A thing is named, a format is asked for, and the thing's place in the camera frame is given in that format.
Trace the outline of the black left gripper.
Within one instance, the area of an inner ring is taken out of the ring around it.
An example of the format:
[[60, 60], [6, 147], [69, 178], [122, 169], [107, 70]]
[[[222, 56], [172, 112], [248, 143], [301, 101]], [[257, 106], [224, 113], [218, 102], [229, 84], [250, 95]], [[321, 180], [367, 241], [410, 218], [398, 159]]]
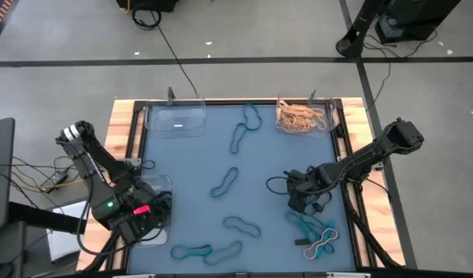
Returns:
[[119, 213], [113, 224], [121, 236], [157, 236], [171, 224], [170, 188], [133, 179], [114, 187]]

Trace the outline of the black equipment box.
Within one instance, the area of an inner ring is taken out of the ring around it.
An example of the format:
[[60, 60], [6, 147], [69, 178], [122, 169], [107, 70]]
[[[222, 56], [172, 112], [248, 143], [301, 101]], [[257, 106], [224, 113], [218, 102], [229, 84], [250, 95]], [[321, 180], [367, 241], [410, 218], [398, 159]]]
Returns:
[[154, 10], [159, 12], [172, 12], [180, 0], [115, 0], [122, 9], [133, 11], [135, 9]]

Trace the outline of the tan rubber band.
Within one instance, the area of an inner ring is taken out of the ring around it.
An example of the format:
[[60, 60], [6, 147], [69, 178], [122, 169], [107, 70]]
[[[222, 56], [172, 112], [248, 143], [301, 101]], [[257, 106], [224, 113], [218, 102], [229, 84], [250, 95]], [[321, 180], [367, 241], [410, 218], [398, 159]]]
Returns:
[[295, 114], [282, 114], [278, 123], [280, 126], [293, 131], [309, 131], [318, 126], [311, 118], [297, 116]]
[[333, 228], [327, 228], [320, 236], [319, 240], [313, 242], [308, 248], [303, 250], [303, 256], [306, 259], [316, 259], [320, 248], [327, 245], [329, 242], [336, 240], [339, 237], [339, 232]]
[[279, 127], [295, 133], [309, 132], [315, 127], [315, 122], [310, 117], [283, 111], [277, 115], [277, 124]]
[[293, 126], [304, 131], [311, 131], [312, 129], [323, 131], [327, 127], [327, 124], [321, 118], [296, 117], [293, 121]]
[[277, 122], [286, 127], [293, 127], [293, 121], [297, 117], [293, 114], [283, 113], [282, 108], [290, 107], [284, 100], [280, 100], [277, 107]]
[[325, 111], [320, 108], [309, 108], [306, 106], [290, 106], [281, 109], [283, 113], [293, 114], [298, 117], [312, 118], [316, 117], [319, 120], [325, 114]]

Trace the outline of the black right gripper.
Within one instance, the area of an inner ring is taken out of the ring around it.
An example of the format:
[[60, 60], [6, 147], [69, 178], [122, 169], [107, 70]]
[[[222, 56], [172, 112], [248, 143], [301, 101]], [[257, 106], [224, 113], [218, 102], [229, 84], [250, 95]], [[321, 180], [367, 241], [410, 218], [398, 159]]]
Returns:
[[[309, 204], [318, 200], [318, 195], [299, 192], [292, 186], [288, 186], [287, 190], [289, 194], [288, 206], [296, 212], [304, 212]], [[312, 207], [316, 212], [324, 210], [324, 207], [317, 202], [313, 203]]]

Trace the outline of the clear plastic basket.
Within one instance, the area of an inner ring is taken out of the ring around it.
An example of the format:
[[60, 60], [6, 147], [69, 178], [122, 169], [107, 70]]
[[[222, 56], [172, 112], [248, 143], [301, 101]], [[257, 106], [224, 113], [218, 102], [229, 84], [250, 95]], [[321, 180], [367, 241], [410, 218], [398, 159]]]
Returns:
[[[305, 133], [295, 133], [295, 132], [290, 132], [285, 130], [283, 127], [279, 127], [277, 124], [277, 107], [278, 103], [280, 100], [284, 100], [287, 104], [291, 106], [306, 106], [309, 108], [320, 108], [325, 111], [325, 114], [322, 116], [322, 120], [327, 124], [327, 127], [323, 130], [320, 131], [318, 129], [312, 129], [309, 132]], [[322, 138], [327, 136], [331, 131], [333, 131], [338, 124], [336, 111], [337, 111], [337, 106], [336, 102], [332, 98], [315, 98], [315, 104], [314, 105], [307, 105], [307, 100], [308, 99], [291, 99], [291, 98], [279, 98], [277, 100], [276, 104], [276, 128], [281, 131], [285, 132], [288, 134], [294, 134], [294, 135], [300, 135], [300, 136], [306, 136], [306, 137], [313, 137], [313, 138]]]
[[205, 99], [149, 100], [146, 107], [145, 128], [156, 138], [175, 139], [201, 137], [206, 131]]
[[[144, 223], [145, 235], [137, 246], [161, 246], [168, 242], [168, 234], [172, 224], [172, 214], [170, 222], [165, 225], [162, 222], [162, 212], [160, 210], [160, 199], [158, 194], [163, 191], [172, 193], [172, 180], [168, 175], [142, 175], [134, 177], [132, 187], [129, 189], [129, 210], [132, 217], [129, 219], [140, 220]], [[135, 215], [133, 211], [143, 205], [149, 205], [150, 212]]]

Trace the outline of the dark grey monitor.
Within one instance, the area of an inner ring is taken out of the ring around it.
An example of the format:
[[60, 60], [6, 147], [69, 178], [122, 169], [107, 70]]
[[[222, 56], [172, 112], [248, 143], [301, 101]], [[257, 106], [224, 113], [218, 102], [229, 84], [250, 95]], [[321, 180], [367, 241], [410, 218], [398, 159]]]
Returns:
[[0, 120], [0, 228], [7, 222], [11, 164], [15, 137], [15, 119]]

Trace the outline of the white paper box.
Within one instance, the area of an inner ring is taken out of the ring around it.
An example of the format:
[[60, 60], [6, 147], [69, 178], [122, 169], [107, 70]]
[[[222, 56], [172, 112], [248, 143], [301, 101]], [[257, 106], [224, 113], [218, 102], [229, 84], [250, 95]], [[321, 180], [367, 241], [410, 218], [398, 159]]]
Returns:
[[[65, 205], [61, 208], [54, 208], [52, 212], [64, 214], [78, 218], [83, 211], [86, 202], [76, 202], [71, 205]], [[80, 251], [76, 236], [68, 232], [58, 232], [50, 229], [46, 230], [47, 242], [49, 247], [49, 257], [52, 263], [68, 256], [69, 254]]]

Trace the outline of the black stand bar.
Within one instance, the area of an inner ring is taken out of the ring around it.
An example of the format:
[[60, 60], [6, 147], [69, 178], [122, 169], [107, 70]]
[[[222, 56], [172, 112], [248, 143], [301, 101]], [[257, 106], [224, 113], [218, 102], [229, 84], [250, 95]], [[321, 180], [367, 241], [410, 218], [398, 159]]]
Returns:
[[87, 221], [16, 202], [9, 203], [9, 222], [24, 222], [26, 225], [59, 232], [83, 235]]

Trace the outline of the black power adapter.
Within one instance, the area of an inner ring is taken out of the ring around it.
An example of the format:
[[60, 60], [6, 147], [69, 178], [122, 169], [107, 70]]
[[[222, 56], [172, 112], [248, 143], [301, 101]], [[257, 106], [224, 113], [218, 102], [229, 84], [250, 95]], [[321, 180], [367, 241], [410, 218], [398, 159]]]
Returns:
[[67, 179], [68, 174], [65, 171], [56, 171], [49, 178], [48, 181], [52, 185], [58, 185]]

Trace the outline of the black computer case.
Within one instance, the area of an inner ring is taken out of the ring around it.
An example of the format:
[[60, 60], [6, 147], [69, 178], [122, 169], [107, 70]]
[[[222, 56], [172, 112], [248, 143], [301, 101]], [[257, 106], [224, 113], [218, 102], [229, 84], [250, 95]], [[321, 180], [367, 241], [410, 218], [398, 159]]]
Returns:
[[461, 0], [385, 0], [375, 31], [381, 43], [424, 41]]

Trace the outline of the bright teal rubber band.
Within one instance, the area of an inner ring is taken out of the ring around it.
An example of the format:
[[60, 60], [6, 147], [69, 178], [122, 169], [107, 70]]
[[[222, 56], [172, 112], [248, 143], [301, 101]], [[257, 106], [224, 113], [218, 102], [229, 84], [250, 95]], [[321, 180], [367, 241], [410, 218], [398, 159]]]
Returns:
[[325, 230], [319, 236], [319, 246], [315, 254], [315, 259], [320, 259], [323, 253], [333, 254], [335, 247], [333, 242], [339, 237], [338, 231], [335, 229], [335, 220], [329, 222]]

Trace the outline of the black metal table frame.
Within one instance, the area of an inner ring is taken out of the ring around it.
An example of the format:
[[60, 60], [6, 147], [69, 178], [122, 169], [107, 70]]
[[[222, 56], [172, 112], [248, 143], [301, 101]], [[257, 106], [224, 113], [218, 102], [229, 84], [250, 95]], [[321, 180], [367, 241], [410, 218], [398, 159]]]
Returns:
[[[320, 259], [306, 259], [296, 239], [303, 232], [286, 218], [286, 212], [301, 214], [288, 206], [289, 194], [284, 171], [306, 171], [325, 162], [336, 161], [337, 140], [329, 133], [313, 138], [281, 132], [276, 128], [274, 100], [205, 100], [206, 131], [201, 137], [159, 139], [146, 128], [142, 156], [146, 169], [142, 175], [168, 175], [172, 180], [172, 224], [168, 242], [161, 246], [137, 246], [128, 255], [130, 274], [156, 276], [216, 274], [262, 274], [300, 276], [333, 271], [353, 271], [356, 249], [345, 217], [343, 194], [333, 188], [315, 201], [324, 207], [316, 212], [312, 204], [305, 211], [326, 225], [335, 220], [339, 237], [335, 252]], [[252, 103], [262, 118], [262, 126], [245, 133], [237, 154], [230, 153], [233, 131], [243, 123], [243, 105]], [[221, 183], [231, 167], [239, 175], [222, 197], [212, 198], [210, 190]], [[223, 220], [237, 216], [260, 227], [261, 237], [253, 238], [223, 226]], [[174, 246], [203, 246], [213, 251], [235, 241], [243, 243], [237, 256], [215, 266], [204, 257], [173, 259]]]

